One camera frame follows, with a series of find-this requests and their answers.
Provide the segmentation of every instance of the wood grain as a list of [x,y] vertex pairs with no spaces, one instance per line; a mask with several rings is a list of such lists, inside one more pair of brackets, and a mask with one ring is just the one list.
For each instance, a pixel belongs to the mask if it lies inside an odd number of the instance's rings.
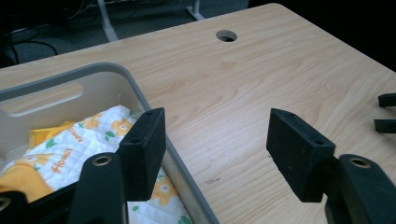
[[[238,38],[222,42],[219,30]],[[326,223],[324,204],[300,203],[265,149],[272,107],[396,182],[396,137],[374,130],[374,119],[396,117],[377,103],[396,74],[280,5],[2,69],[0,89],[96,62],[125,66],[165,107],[168,135],[221,223]]]

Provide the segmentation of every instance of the cloth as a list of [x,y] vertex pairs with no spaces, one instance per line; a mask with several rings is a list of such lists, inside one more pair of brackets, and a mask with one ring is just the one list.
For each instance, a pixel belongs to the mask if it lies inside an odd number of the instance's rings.
[[[135,122],[134,113],[118,105],[80,122],[30,131],[29,149],[5,167],[0,191],[23,191],[32,202],[78,181],[84,161],[98,153],[115,152]],[[151,200],[128,203],[128,212],[130,223],[191,223],[162,168]]]

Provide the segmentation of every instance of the black bracket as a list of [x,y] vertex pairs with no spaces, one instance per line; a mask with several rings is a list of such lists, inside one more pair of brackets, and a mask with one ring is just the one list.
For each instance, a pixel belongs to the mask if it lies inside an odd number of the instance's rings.
[[164,109],[144,113],[116,153],[88,158],[79,181],[28,203],[0,193],[0,223],[128,223],[127,201],[151,197],[166,150]]
[[272,109],[267,149],[304,203],[328,196],[329,223],[396,223],[396,188],[373,161],[333,156],[335,144],[288,111]]
[[[380,107],[396,106],[396,93],[387,93],[378,96]],[[379,133],[396,133],[396,119],[375,119],[375,130]]]

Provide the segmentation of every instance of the metal frame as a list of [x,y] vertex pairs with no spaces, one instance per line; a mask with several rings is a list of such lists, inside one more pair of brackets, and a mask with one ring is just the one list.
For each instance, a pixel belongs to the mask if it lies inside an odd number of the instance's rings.
[[[108,18],[107,9],[105,5],[105,0],[97,0],[98,6],[100,8],[100,13],[102,15],[102,26],[103,30],[106,33],[106,37],[108,42],[113,42],[119,40],[119,37],[116,34],[116,31],[113,28],[113,25]],[[187,7],[187,11],[198,21],[204,20],[205,18],[199,12],[201,0],[194,0],[191,7]]]

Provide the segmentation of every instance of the gray plastic bin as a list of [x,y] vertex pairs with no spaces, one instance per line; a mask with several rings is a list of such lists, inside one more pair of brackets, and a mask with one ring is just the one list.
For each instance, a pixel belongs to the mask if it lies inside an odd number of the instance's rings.
[[[23,155],[29,130],[82,120],[115,105],[127,106],[138,117],[150,109],[130,73],[114,63],[0,91],[0,169]],[[219,223],[169,139],[163,169],[194,223]]]

